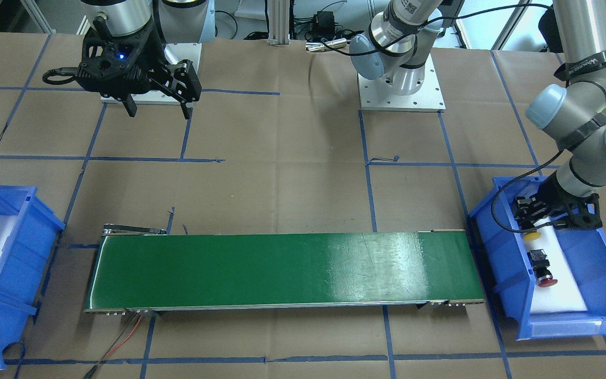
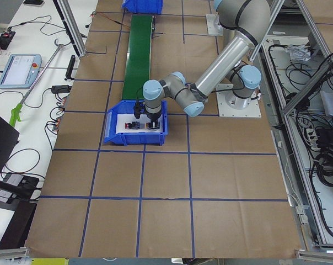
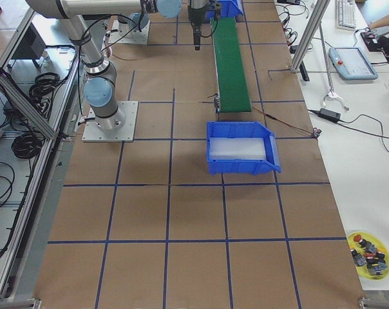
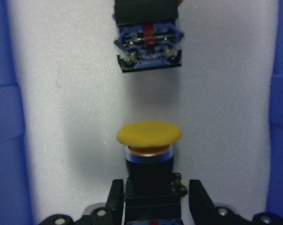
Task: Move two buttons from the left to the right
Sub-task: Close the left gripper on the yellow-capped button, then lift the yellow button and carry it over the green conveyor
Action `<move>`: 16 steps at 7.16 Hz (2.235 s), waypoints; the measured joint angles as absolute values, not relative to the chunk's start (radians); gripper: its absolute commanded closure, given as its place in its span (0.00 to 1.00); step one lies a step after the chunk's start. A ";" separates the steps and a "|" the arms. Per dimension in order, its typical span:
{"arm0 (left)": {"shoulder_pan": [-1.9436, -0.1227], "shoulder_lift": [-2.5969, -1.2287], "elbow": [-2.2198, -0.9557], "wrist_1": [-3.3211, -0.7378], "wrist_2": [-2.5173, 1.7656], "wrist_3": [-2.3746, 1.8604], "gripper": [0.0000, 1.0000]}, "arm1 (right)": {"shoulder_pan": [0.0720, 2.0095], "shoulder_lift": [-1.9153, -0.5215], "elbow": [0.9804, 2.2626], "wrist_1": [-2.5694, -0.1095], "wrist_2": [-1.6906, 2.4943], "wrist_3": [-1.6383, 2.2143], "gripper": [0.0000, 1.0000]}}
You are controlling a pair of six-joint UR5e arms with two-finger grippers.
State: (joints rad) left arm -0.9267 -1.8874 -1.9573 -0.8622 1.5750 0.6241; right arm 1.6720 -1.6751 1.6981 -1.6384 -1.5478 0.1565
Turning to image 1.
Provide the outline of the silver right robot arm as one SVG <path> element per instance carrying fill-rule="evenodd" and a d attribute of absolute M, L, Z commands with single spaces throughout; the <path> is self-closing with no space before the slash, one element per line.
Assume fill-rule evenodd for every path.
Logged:
<path fill-rule="evenodd" d="M 190 58 L 173 60 L 167 45 L 216 37 L 212 1 L 83 1 L 90 23 L 75 81 L 91 93 L 121 102 L 129 116 L 135 94 L 160 91 L 190 118 L 201 86 Z"/>

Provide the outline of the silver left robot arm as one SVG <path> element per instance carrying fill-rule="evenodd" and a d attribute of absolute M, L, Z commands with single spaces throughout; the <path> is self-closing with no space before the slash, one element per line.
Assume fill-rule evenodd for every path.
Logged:
<path fill-rule="evenodd" d="M 548 134 L 569 161 L 529 197 L 513 204 L 520 233 L 553 218 L 555 228 L 602 226 L 598 191 L 606 186 L 606 1 L 555 1 L 565 63 L 528 106 L 526 116 Z"/>

